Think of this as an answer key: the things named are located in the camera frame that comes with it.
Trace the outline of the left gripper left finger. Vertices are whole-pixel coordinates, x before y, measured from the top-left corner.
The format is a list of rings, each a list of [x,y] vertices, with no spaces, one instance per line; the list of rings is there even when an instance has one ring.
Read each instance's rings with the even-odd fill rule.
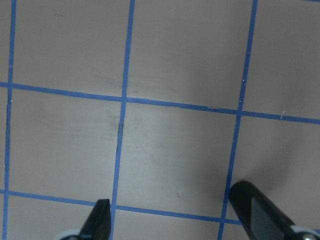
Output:
[[[82,228],[80,240],[108,240],[111,235],[111,206],[109,199],[99,199]]]

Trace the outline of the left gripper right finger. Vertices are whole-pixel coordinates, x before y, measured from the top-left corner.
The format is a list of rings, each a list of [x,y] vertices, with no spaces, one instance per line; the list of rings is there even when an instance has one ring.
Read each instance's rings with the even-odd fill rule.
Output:
[[[286,240],[293,235],[291,223],[271,201],[252,198],[250,230],[256,240]]]

